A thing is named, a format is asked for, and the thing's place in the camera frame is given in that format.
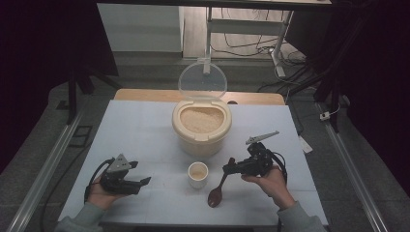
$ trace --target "spoon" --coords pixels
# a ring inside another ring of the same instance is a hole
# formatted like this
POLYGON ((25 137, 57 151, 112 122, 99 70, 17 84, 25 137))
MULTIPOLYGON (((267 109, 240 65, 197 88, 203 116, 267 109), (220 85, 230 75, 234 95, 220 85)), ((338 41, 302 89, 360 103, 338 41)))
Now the spoon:
MULTIPOLYGON (((234 163, 235 163, 235 159, 230 158, 228 164, 234 164, 234 163)), ((219 203, 222 201, 222 185, 223 185, 223 182, 225 182, 227 176, 228 174, 223 173, 222 179, 220 180, 220 185, 212 189, 211 192, 209 192, 208 205, 211 208, 217 207, 219 203)))

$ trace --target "clear plastic lid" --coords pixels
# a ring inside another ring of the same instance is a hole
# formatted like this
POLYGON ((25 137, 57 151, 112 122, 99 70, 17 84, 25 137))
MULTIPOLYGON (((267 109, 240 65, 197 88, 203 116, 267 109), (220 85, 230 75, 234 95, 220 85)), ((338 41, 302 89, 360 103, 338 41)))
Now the clear plastic lid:
POLYGON ((187 98, 220 99, 226 92, 226 76, 209 60, 198 61, 181 73, 178 88, 187 98))

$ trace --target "metal frame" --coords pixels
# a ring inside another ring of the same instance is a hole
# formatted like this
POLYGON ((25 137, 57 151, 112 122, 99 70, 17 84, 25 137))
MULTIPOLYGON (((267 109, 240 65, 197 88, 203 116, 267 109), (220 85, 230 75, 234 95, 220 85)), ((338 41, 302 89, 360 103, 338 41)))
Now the metal frame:
POLYGON ((236 19, 212 19, 212 7, 208 9, 207 36, 205 58, 211 60, 211 36, 212 33, 228 33, 242 35, 266 35, 278 36, 278 42, 271 53, 272 60, 279 78, 286 77, 279 60, 280 48, 286 35, 293 12, 287 12, 283 22, 236 20, 236 19))
MULTIPOLYGON (((318 103, 316 104, 316 108, 318 112, 323 112, 318 103)), ((340 161, 343 164, 344 169, 346 170, 347 176, 352 183, 353 189, 356 191, 356 195, 364 205, 368 221, 373 227, 373 230, 378 232, 389 231, 386 222, 384 221, 379 209, 377 208, 377 205, 373 200, 373 197, 367 190, 365 182, 363 181, 354 161, 351 159, 350 154, 347 151, 342 138, 340 137, 340 134, 334 131, 330 123, 326 123, 325 127, 329 137, 332 140, 332 143, 337 150, 340 161)))
POLYGON ((81 120, 85 109, 87 108, 88 98, 85 99, 85 103, 82 105, 81 109, 76 114, 73 122, 70 125, 66 125, 63 128, 57 142, 52 148, 47 160, 45 161, 42 170, 34 181, 33 185, 29 189, 27 195, 25 196, 23 202, 20 205, 15 217, 12 220, 8 232, 24 231, 31 216, 36 210, 37 205, 42 198, 45 189, 54 173, 60 159, 63 157, 67 146, 69 145, 70 139, 75 132, 75 129, 81 120))

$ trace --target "sleeve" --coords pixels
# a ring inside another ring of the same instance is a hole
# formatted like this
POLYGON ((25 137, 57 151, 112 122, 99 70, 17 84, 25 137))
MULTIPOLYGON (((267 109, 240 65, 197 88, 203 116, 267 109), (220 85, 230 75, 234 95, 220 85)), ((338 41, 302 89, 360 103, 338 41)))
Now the sleeve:
POLYGON ((86 202, 75 218, 64 217, 57 224, 54 232, 103 232, 99 222, 104 213, 104 210, 86 202))
POLYGON ((291 208, 279 211, 278 216, 286 231, 326 232, 318 216, 310 217, 297 201, 291 208))

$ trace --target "paper cup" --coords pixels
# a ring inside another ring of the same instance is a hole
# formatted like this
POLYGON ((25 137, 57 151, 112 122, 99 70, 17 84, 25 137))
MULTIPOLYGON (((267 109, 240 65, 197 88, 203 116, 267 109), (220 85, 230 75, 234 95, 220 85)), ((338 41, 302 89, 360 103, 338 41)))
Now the paper cup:
POLYGON ((208 178, 208 167, 203 162, 194 162, 188 168, 190 185, 194 189, 201 189, 206 185, 208 178))

